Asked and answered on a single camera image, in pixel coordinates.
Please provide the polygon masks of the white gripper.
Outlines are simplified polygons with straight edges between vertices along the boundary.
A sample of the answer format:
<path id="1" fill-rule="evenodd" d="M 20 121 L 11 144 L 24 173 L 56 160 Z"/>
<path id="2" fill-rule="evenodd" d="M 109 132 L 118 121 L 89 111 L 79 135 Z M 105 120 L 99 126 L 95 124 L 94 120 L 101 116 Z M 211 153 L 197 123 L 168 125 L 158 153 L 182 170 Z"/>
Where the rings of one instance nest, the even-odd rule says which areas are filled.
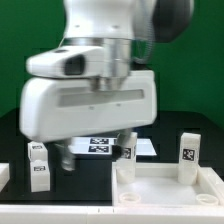
<path id="1" fill-rule="evenodd" d="M 36 142 L 57 141 L 62 168 L 73 171 L 71 137 L 120 130 L 112 147 L 112 158 L 118 159 L 130 139 L 130 128 L 151 124 L 156 115 L 150 70 L 132 72 L 117 91 L 93 91 L 85 79 L 32 78 L 22 91 L 20 130 Z"/>

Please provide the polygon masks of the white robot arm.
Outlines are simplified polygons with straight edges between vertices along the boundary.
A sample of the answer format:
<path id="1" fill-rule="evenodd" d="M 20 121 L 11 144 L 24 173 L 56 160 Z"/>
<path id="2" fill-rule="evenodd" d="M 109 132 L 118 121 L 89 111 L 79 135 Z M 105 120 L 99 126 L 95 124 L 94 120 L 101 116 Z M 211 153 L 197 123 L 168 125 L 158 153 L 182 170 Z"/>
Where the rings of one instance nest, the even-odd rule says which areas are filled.
<path id="1" fill-rule="evenodd" d="M 57 142 L 71 171 L 77 136 L 115 131 L 125 147 L 135 127 L 154 122 L 154 74 L 145 69 L 156 42 L 189 25 L 194 0 L 63 0 L 66 27 L 53 50 L 26 61 L 31 79 L 21 95 L 20 130 Z"/>

